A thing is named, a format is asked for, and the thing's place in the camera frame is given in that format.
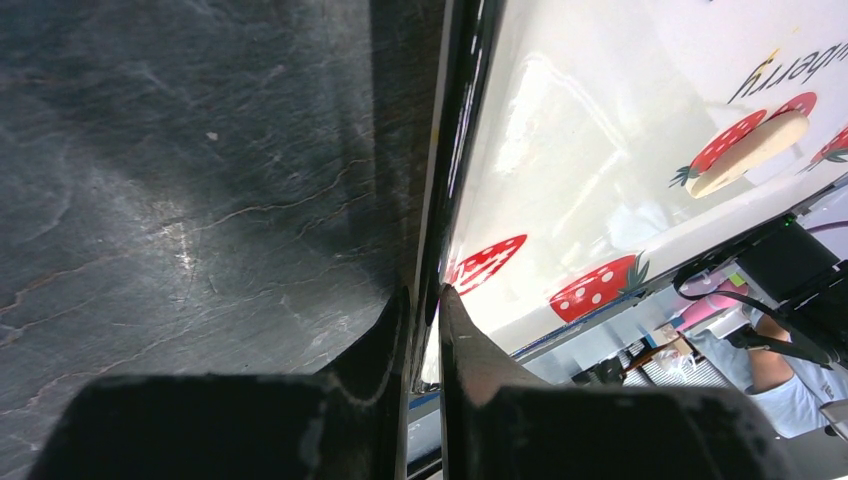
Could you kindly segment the white dough piece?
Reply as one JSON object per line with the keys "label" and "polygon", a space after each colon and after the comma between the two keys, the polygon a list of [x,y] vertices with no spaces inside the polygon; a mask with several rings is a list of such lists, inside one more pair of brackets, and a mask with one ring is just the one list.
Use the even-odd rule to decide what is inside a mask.
{"label": "white dough piece", "polygon": [[720,190],[797,143],[809,125],[804,113],[792,110],[773,116],[736,140],[723,140],[710,166],[687,182],[687,191],[699,199]]}

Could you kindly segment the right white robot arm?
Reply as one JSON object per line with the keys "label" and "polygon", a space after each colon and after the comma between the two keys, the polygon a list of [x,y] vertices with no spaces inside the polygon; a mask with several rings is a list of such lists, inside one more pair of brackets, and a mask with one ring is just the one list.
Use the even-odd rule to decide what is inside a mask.
{"label": "right white robot arm", "polygon": [[[696,274],[735,263],[775,307],[729,290],[690,295],[684,283]],[[782,217],[740,234],[680,269],[676,293],[688,300],[722,296],[774,319],[793,341],[770,339],[751,327],[736,327],[728,341],[737,349],[773,351],[823,368],[847,367],[847,262],[811,233]]]}

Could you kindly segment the strawberry pattern tray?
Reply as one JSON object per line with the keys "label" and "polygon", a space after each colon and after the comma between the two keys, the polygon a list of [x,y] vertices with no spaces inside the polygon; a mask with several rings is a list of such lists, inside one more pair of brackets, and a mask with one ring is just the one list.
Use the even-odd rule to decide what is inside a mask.
{"label": "strawberry pattern tray", "polygon": [[[428,333],[453,286],[524,357],[847,174],[843,1],[453,1],[440,65]],[[703,198],[723,140],[798,110],[806,134]]]}

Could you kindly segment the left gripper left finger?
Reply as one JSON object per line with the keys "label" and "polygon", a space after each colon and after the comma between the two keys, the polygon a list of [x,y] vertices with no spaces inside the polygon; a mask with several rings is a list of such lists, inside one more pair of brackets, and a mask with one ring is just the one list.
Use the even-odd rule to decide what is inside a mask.
{"label": "left gripper left finger", "polygon": [[324,409],[319,479],[406,477],[411,301],[398,286],[374,325],[319,373]]}

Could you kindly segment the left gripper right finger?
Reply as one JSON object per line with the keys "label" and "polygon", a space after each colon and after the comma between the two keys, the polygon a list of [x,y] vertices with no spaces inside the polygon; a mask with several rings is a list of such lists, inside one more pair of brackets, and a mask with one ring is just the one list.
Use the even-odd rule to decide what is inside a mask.
{"label": "left gripper right finger", "polygon": [[504,387],[549,383],[484,334],[451,285],[439,296],[439,342],[444,477],[508,479],[512,441],[504,426],[506,408],[495,397]]}

